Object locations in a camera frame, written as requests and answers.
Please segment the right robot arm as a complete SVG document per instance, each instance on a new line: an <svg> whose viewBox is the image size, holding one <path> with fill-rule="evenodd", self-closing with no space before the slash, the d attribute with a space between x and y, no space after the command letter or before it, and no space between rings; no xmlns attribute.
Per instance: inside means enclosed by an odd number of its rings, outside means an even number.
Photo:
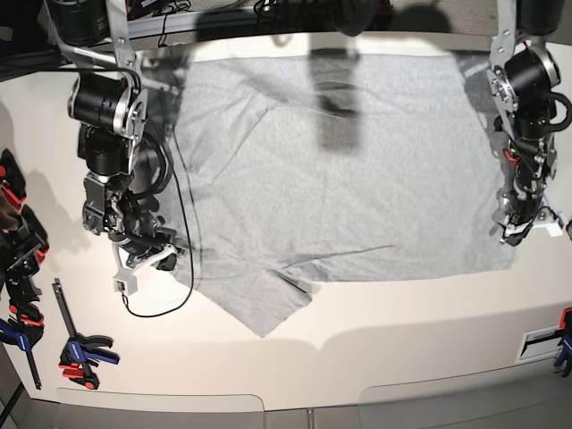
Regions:
<svg viewBox="0 0 572 429"><path fill-rule="evenodd" d="M80 123L77 153L88 167L83 226L124 250L130 269L149 262L171 271L180 252L173 234L139 204L164 183L167 159L145 131L148 92L130 43L128 7L123 1L48 1L46 9L59 49L79 73L67 111ZM148 189L133 192L142 142L156 153L159 173Z"/></svg>

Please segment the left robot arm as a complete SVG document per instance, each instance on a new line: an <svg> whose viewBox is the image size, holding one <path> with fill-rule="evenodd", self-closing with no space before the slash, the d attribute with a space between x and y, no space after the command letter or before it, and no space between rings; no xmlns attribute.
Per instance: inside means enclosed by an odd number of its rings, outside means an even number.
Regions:
<svg viewBox="0 0 572 429"><path fill-rule="evenodd" d="M557 171L555 136L571 125L571 101L555 91L559 66L546 47L561 21L561 1L499 1L498 32L486 72L498 111L494 128L508 141L501 150L510 184L500 197L501 242L518 246L528 233L571 232L545 190Z"/></svg>

